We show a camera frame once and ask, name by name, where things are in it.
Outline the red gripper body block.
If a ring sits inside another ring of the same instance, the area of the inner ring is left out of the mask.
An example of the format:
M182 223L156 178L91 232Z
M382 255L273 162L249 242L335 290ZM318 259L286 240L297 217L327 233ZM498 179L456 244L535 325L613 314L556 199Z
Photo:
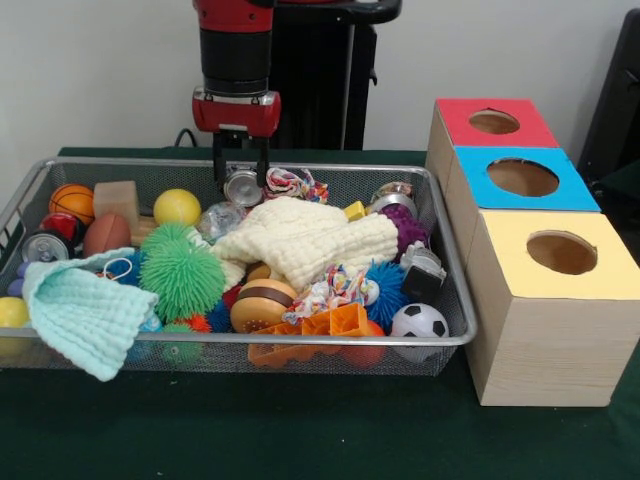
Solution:
M251 137L270 138L279 125L281 98L275 91L258 96L225 97L196 87L192 113L196 127L203 132L238 131Z

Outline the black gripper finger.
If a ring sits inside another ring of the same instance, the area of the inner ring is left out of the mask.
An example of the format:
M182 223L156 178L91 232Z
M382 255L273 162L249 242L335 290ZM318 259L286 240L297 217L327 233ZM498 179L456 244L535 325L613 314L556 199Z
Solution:
M269 138L257 137L256 145L259 149L259 160L256 166L257 185L263 189L266 186L266 176L269 170Z
M212 139L214 179L217 185L223 185L226 179L226 160L223 158L224 138L224 132L215 132Z

